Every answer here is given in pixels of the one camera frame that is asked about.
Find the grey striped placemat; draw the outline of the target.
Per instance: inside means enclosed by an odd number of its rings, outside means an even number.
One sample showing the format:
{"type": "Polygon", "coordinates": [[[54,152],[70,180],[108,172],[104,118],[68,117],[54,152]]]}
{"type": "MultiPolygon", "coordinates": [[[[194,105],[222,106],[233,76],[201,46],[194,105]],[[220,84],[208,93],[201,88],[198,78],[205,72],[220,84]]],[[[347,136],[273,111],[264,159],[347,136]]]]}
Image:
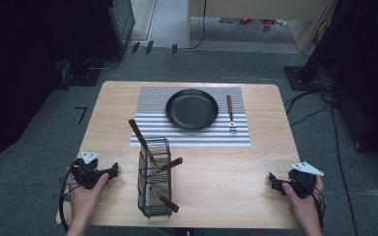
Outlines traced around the grey striped placemat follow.
{"type": "Polygon", "coordinates": [[[135,121],[145,138],[166,137],[171,147],[248,148],[251,146],[247,115],[241,88],[200,88],[218,103],[216,121],[200,131],[184,131],[172,125],[165,114],[169,98],[185,87],[142,87],[135,121]],[[226,96],[231,95],[236,134],[229,131],[226,96]]]}

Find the black stand with base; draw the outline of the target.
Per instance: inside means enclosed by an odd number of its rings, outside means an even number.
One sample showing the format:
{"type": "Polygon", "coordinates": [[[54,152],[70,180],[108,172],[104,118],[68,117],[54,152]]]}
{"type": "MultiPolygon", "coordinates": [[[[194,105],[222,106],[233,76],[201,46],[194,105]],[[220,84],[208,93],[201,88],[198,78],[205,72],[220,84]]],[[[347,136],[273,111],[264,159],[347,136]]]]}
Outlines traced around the black stand with base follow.
{"type": "Polygon", "coordinates": [[[367,0],[340,0],[327,31],[302,67],[284,67],[292,90],[322,90],[318,70],[344,61],[354,49],[367,0]]]}

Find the black stand base plate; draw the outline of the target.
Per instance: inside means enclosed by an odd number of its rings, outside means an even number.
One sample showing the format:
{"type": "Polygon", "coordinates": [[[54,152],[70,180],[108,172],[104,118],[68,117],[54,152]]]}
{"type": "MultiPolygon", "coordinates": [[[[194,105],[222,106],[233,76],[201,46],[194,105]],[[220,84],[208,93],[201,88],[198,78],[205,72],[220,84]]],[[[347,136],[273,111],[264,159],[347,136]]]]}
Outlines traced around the black stand base plate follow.
{"type": "Polygon", "coordinates": [[[70,63],[61,86],[94,87],[102,66],[101,62],[70,63]]]}

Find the black cabinet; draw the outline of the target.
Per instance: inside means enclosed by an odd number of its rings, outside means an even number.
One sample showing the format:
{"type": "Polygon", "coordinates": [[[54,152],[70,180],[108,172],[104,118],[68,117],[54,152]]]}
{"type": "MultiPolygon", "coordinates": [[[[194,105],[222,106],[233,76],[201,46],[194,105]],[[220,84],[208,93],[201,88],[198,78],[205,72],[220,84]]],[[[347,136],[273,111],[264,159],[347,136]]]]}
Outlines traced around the black cabinet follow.
{"type": "Polygon", "coordinates": [[[135,25],[131,0],[96,0],[105,56],[121,58],[135,25]]]}

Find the person's left hand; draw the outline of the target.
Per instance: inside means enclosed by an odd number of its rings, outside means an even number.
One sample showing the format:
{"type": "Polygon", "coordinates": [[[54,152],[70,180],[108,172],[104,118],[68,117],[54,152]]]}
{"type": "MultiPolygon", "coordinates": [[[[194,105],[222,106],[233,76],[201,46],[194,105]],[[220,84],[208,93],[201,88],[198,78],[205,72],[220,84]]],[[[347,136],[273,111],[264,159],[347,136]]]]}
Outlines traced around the person's left hand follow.
{"type": "Polygon", "coordinates": [[[71,195],[72,216],[90,216],[93,214],[100,195],[108,181],[109,175],[102,174],[95,186],[88,190],[79,184],[71,184],[68,186],[71,195]]]}

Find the long wooden-handled utensil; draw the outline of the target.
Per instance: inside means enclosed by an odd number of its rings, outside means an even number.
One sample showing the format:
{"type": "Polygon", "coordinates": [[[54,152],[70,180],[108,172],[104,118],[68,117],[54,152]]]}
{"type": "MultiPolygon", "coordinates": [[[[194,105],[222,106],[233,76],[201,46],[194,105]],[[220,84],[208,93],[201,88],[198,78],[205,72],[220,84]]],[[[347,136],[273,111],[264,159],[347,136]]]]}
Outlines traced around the long wooden-handled utensil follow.
{"type": "Polygon", "coordinates": [[[130,127],[132,128],[134,134],[136,135],[138,141],[140,142],[141,147],[144,151],[144,154],[147,156],[148,160],[152,163],[153,166],[158,167],[158,164],[155,161],[155,159],[154,159],[154,157],[153,157],[153,155],[152,155],[152,153],[151,153],[151,151],[148,147],[146,139],[142,135],[136,121],[134,119],[130,119],[130,120],[128,120],[128,123],[129,123],[130,127]]]}

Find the person's right hand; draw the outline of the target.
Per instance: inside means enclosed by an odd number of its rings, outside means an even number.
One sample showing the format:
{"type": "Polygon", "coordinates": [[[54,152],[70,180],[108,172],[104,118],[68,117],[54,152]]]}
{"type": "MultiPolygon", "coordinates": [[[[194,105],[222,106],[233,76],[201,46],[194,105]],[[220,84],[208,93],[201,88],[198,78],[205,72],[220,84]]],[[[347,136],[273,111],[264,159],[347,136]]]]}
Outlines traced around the person's right hand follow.
{"type": "Polygon", "coordinates": [[[324,184],[320,176],[316,176],[316,184],[310,196],[301,199],[288,183],[283,183],[283,190],[290,202],[290,210],[297,219],[319,220],[320,202],[324,184]]]}

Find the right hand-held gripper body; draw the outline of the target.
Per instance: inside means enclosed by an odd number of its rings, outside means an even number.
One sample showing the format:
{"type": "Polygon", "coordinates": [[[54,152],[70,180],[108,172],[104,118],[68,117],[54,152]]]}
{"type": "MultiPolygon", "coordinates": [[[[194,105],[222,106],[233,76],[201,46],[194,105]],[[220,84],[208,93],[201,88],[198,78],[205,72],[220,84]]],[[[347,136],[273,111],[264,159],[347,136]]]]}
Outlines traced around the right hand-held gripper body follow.
{"type": "Polygon", "coordinates": [[[290,167],[288,171],[290,186],[301,199],[313,193],[316,177],[325,175],[322,170],[306,161],[293,163],[290,167]]]}

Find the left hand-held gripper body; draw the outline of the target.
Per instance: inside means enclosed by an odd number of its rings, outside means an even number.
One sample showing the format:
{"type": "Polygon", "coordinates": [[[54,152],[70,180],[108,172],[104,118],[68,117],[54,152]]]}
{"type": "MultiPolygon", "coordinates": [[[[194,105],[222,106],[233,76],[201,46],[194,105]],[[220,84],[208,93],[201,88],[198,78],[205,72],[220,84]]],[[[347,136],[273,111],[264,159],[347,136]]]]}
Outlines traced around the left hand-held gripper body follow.
{"type": "Polygon", "coordinates": [[[102,173],[97,169],[98,154],[95,152],[81,152],[81,157],[77,158],[74,162],[72,173],[76,180],[76,183],[85,187],[86,189],[92,189],[102,173]]]}

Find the black round pan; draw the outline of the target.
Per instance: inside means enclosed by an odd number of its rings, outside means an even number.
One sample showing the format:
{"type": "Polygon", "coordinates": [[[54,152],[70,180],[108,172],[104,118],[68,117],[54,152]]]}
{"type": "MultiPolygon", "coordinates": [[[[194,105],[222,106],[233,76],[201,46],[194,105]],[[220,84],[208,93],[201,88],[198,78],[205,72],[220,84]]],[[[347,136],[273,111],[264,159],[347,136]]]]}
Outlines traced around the black round pan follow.
{"type": "Polygon", "coordinates": [[[219,106],[207,92],[189,88],[172,95],[166,103],[165,114],[175,127],[199,131],[210,127],[217,119],[219,106]]]}

